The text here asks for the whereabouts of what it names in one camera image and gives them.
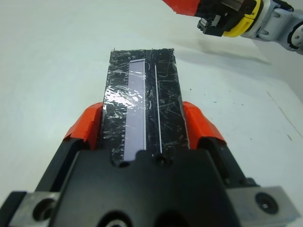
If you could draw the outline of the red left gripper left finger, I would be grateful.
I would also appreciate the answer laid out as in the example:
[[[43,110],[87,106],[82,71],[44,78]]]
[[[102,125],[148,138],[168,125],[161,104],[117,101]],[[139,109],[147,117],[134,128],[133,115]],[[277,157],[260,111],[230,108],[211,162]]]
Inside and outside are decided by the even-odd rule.
[[[59,192],[80,150],[94,150],[98,143],[103,103],[84,110],[64,136],[59,148],[43,174],[36,191]]]

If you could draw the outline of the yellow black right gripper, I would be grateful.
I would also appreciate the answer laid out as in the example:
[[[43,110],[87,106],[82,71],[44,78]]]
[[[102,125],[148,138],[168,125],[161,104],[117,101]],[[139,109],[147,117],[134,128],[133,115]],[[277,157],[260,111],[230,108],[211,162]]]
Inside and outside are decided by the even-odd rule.
[[[199,17],[197,27],[205,35],[237,37],[254,22],[259,0],[163,0],[174,12]]]

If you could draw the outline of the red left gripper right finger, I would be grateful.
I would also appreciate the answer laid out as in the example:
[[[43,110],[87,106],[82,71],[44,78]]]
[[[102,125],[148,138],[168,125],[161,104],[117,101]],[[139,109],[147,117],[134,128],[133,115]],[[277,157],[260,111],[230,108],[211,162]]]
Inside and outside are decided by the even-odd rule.
[[[202,111],[190,102],[183,103],[187,134],[191,149],[205,149],[227,188],[245,187],[249,180],[230,152],[227,142]]]

